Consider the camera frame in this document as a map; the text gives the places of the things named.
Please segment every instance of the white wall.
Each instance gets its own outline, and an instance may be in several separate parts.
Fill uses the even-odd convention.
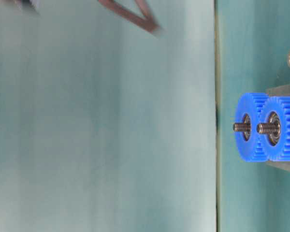
[[[0,232],[215,231],[213,2],[148,2],[0,5]]]

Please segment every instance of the teal surface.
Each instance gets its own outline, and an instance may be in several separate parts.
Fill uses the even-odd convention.
[[[217,0],[219,231],[290,232],[290,173],[241,161],[232,132],[245,92],[290,84],[290,0]]]
[[[148,2],[0,5],[0,232],[215,231],[214,6]]]

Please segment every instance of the gear teeth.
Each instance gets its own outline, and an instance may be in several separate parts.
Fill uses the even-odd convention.
[[[265,103],[264,108],[266,108],[267,103],[277,103],[280,108],[282,109],[282,114],[278,114],[281,121],[285,123],[285,131],[284,133],[286,136],[281,136],[280,139],[284,139],[282,144],[281,152],[278,152],[278,155],[273,157],[271,160],[273,161],[290,161],[290,97],[271,97]]]
[[[241,158],[246,162],[265,162],[268,160],[260,140],[260,135],[256,130],[260,112],[268,98],[268,95],[265,93],[246,93],[238,101],[235,113],[236,120],[240,121],[243,114],[248,114],[252,125],[248,141],[245,141],[243,136],[235,134],[237,148]]]
[[[266,102],[266,100],[269,98],[266,94],[264,93],[251,93],[250,94],[253,98],[253,102],[256,106],[257,112],[258,112],[258,117],[260,116],[260,112],[263,109],[263,106]],[[262,147],[262,143],[260,142],[260,138],[258,138],[255,150],[254,150],[254,154],[251,157],[251,161],[254,162],[260,162],[260,161],[264,161],[267,159],[267,156],[264,152],[264,149]]]

